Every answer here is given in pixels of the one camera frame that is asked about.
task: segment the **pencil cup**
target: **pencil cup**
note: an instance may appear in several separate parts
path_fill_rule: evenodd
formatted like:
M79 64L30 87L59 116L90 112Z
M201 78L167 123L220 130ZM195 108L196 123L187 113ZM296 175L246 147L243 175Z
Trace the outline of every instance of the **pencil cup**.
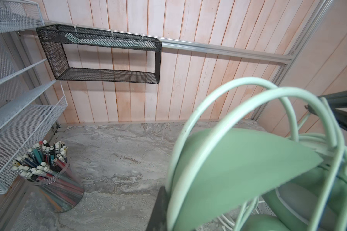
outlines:
M31 184L38 187L38 194L57 213L63 213L76 206L83 197L83 186L76 174L69 166L70 160L61 171L52 175L45 173L38 176Z

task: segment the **pink wood paneling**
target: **pink wood paneling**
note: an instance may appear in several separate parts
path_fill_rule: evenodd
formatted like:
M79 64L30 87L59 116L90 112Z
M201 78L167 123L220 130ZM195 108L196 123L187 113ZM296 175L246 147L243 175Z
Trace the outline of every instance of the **pink wood paneling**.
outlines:
M302 6L305 9L308 7L304 2ZM300 20L303 13L299 13L300 11L296 17ZM347 90L347 0L337 0L333 3L281 86L304 88L315 95ZM304 108L306 103L296 99L291 99L291 102L297 120L302 119L307 113ZM281 104L276 100L267 105L259 123L274 134L289 135L288 119ZM320 120L312 115L300 129L300 133L304 132L324 133L324 129ZM347 145L347 132L343 131L343 135Z
M44 18L240 49L287 53L318 0L36 0ZM71 67L154 70L154 53L65 44ZM50 67L44 65L52 78ZM163 49L158 85L65 81L65 123L186 120L220 85L243 76L271 79L278 64ZM54 86L59 97L59 84ZM242 86L201 119L218 119L262 88Z

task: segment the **white mesh shelf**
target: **white mesh shelf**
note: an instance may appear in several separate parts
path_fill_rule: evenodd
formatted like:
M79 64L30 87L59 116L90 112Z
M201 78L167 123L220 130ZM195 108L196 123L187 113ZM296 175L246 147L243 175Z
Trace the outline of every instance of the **white mesh shelf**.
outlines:
M0 133L0 194L7 192L17 176L11 170L12 159L42 140L66 107L65 96L55 106L29 105Z
M0 33L25 30L44 25L36 2L0 0Z
M0 108L0 130L10 123L11 120L20 114L30 103L32 103L33 100L39 97L55 82L56 81L53 80L44 85L38 86Z
M5 41L0 35L0 108L25 92L19 78L5 78L13 75L15 69L4 44Z

